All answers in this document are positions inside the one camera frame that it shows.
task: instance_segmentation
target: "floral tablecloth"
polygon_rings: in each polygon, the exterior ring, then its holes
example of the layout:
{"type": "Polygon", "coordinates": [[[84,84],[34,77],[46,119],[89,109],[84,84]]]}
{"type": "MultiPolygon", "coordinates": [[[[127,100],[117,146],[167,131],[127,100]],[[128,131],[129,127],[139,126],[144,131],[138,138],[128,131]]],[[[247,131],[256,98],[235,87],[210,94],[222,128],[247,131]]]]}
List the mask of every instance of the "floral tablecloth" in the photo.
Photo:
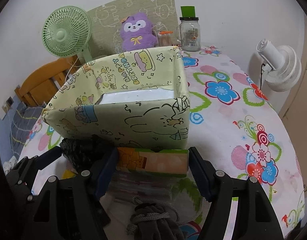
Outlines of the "floral tablecloth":
{"type": "MultiPolygon", "coordinates": [[[[199,52],[184,52],[190,90],[190,127],[188,147],[195,146],[217,170],[234,178],[255,176],[262,184],[286,236],[304,216],[304,191],[295,150],[289,136],[266,96],[229,57],[214,46],[199,52]]],[[[61,137],[39,119],[32,129],[20,159],[40,155],[61,142],[61,137]]],[[[33,186],[38,194],[50,175],[59,178],[66,168],[61,157],[39,171],[33,186]]],[[[192,177],[182,179],[176,192],[187,189],[195,209],[200,196],[190,192],[192,177]]],[[[237,199],[233,198],[231,215],[224,239],[231,239],[237,199]]],[[[181,226],[187,239],[197,239],[204,218],[181,226]]]]}

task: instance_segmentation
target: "purple plush toy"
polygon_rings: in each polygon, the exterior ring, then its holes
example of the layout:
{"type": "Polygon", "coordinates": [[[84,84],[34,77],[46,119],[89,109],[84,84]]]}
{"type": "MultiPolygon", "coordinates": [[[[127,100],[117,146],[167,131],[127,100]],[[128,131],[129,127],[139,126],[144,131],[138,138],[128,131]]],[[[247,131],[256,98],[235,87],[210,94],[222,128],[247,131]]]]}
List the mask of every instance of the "purple plush toy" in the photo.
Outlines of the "purple plush toy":
{"type": "Polygon", "coordinates": [[[152,34],[152,23],[144,13],[129,16],[122,23],[120,36],[123,39],[123,51],[153,48],[158,40],[152,34]]]}

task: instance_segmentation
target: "yellow bow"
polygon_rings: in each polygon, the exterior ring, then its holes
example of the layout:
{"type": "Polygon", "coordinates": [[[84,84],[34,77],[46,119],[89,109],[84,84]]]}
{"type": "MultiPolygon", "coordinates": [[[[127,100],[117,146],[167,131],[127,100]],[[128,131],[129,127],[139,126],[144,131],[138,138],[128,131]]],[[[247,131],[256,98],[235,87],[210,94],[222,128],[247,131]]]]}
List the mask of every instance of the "yellow bow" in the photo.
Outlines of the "yellow bow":
{"type": "Polygon", "coordinates": [[[140,44],[139,40],[142,39],[142,36],[138,36],[137,38],[131,38],[130,41],[134,41],[134,45],[138,42],[138,44],[140,44]]]}

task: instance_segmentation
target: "metal screw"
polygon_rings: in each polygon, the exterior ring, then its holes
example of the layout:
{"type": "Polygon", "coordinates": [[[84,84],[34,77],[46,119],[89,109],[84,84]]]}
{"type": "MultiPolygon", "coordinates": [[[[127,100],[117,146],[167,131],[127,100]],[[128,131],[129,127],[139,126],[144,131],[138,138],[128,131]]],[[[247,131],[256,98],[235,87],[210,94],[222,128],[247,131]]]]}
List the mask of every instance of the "metal screw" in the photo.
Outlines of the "metal screw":
{"type": "Polygon", "coordinates": [[[256,183],[256,182],[258,181],[257,178],[254,177],[254,176],[249,177],[249,179],[250,179],[250,181],[253,182],[253,183],[256,183]]]}
{"type": "Polygon", "coordinates": [[[49,181],[49,182],[54,182],[54,181],[55,181],[55,176],[50,176],[50,177],[48,178],[48,181],[49,181]]]}
{"type": "Polygon", "coordinates": [[[87,176],[89,176],[89,174],[90,174],[90,171],[85,170],[85,171],[83,171],[83,172],[81,173],[81,176],[87,177],[87,176]]]}
{"type": "Polygon", "coordinates": [[[223,177],[225,175],[225,173],[223,171],[221,171],[221,170],[218,170],[218,171],[216,171],[216,175],[218,177],[223,177]]]}

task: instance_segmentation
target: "glass jar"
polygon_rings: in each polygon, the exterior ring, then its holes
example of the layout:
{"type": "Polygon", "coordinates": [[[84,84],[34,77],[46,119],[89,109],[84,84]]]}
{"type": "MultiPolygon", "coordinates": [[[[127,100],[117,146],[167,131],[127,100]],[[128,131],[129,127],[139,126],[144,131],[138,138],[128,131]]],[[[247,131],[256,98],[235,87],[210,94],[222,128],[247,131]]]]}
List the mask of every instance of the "glass jar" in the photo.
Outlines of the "glass jar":
{"type": "Polygon", "coordinates": [[[181,48],[186,51],[200,50],[200,26],[198,17],[180,17],[181,48]]]}

